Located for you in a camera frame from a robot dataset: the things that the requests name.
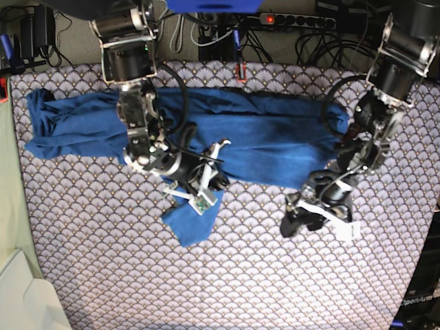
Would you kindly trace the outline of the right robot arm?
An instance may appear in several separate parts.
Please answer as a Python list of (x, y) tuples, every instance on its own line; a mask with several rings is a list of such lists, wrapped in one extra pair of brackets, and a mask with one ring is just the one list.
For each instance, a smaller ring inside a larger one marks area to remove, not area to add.
[[(183, 80), (155, 59), (158, 23), (152, 1), (66, 1), (66, 12), (89, 22), (100, 44), (102, 76), (118, 86), (117, 113), (125, 124), (128, 144), (124, 161), (135, 172), (171, 180), (163, 192), (188, 201), (203, 215), (218, 199), (215, 192), (228, 180), (217, 166), (219, 151), (230, 141), (223, 139), (202, 152), (190, 151), (196, 125), (187, 122), (189, 93)], [(176, 122), (160, 110), (152, 84), (159, 69), (177, 81), (182, 110)]]

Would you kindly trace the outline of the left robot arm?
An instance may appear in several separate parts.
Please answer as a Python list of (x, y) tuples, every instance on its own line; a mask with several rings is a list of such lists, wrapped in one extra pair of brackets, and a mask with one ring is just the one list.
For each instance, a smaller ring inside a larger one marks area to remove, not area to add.
[[(321, 122), (338, 139), (335, 168), (310, 173), (299, 192), (286, 196), (283, 237), (331, 223), (341, 240), (353, 239), (360, 228), (352, 217), (351, 193), (360, 176), (384, 163), (390, 138), (413, 105), (410, 90), (427, 77), (438, 49), (439, 2), (394, 1), (368, 73), (342, 79), (324, 99)], [(329, 105), (339, 88), (361, 79), (370, 89), (356, 104), (346, 133), (339, 132), (327, 119)]]

